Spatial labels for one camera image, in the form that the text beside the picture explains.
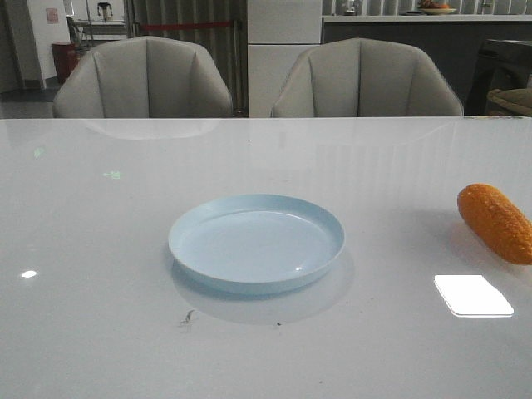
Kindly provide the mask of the light blue plate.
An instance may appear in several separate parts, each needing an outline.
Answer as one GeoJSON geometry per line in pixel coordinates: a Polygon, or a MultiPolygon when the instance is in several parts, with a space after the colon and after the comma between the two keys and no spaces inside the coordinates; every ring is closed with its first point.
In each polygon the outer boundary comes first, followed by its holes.
{"type": "Polygon", "coordinates": [[[342,252],[342,224],[285,195],[236,195],[180,216],[168,245],[195,281],[242,295],[284,293],[320,279],[342,252]]]}

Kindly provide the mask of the orange corn cob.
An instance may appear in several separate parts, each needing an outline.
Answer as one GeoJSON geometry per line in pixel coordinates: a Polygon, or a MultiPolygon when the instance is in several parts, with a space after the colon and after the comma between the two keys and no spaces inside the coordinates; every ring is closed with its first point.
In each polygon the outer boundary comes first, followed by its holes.
{"type": "Polygon", "coordinates": [[[499,189],[467,185],[457,195],[458,211],[485,245],[511,264],[531,264],[531,222],[499,189]]]}

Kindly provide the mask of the grey upholstered chair right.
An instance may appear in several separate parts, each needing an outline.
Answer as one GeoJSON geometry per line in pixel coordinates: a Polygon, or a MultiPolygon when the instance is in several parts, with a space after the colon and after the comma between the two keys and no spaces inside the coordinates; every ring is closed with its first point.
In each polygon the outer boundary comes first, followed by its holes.
{"type": "Polygon", "coordinates": [[[461,101],[428,54],[366,38],[303,52],[271,110],[277,118],[462,114],[461,101]]]}

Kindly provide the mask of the grey upholstered chair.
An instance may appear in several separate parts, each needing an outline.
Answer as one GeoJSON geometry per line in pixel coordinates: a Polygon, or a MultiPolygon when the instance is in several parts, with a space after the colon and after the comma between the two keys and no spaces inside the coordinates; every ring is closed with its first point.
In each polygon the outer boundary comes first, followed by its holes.
{"type": "Polygon", "coordinates": [[[461,101],[428,54],[366,38],[303,52],[271,110],[277,118],[462,114],[461,101]]]}
{"type": "Polygon", "coordinates": [[[232,97],[199,44],[136,37],[93,47],[57,92],[56,118],[225,118],[232,97]]]}

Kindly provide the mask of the white cabinet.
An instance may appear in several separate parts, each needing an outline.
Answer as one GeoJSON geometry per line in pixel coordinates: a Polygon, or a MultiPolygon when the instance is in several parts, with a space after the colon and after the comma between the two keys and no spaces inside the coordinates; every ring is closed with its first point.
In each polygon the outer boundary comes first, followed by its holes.
{"type": "Polygon", "coordinates": [[[249,116],[270,116],[300,53],[321,40],[321,1],[248,1],[249,116]]]}

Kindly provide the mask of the grey upholstered chair left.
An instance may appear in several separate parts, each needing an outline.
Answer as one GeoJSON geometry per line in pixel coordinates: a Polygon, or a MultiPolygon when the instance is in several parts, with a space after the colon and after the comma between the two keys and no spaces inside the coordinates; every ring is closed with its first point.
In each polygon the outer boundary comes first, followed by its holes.
{"type": "Polygon", "coordinates": [[[199,44],[136,37],[93,47],[57,92],[56,118],[225,118],[232,97],[199,44]]]}

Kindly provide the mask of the red barrier tape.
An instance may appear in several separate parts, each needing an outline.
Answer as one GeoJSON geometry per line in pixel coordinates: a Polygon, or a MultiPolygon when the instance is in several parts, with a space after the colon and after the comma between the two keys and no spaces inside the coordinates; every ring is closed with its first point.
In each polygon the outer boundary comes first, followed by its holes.
{"type": "Polygon", "coordinates": [[[181,23],[181,24],[141,24],[142,31],[184,31],[195,29],[211,29],[217,27],[232,27],[232,20],[223,22],[198,22],[198,23],[181,23]]]}

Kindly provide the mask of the red bin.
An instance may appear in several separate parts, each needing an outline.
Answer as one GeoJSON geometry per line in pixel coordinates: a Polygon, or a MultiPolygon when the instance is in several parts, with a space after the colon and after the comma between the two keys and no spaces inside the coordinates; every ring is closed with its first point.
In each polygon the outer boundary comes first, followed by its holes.
{"type": "Polygon", "coordinates": [[[78,63],[76,46],[71,42],[55,42],[52,44],[52,55],[57,81],[63,84],[78,63]]]}

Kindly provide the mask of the fruit bowl on counter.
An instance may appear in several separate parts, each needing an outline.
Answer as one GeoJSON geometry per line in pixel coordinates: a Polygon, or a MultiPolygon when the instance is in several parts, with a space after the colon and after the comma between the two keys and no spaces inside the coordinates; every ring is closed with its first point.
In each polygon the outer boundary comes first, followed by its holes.
{"type": "Polygon", "coordinates": [[[417,6],[421,12],[432,16],[449,15],[456,11],[455,8],[450,7],[446,3],[431,0],[421,0],[417,6]]]}

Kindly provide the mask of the olive cushion seat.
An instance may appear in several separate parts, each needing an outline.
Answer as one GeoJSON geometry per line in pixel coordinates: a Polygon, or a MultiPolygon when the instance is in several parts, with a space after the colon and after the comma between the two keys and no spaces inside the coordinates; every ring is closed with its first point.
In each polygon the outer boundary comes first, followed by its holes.
{"type": "Polygon", "coordinates": [[[502,91],[494,89],[487,93],[487,100],[516,115],[531,116],[531,89],[521,88],[502,91]]]}

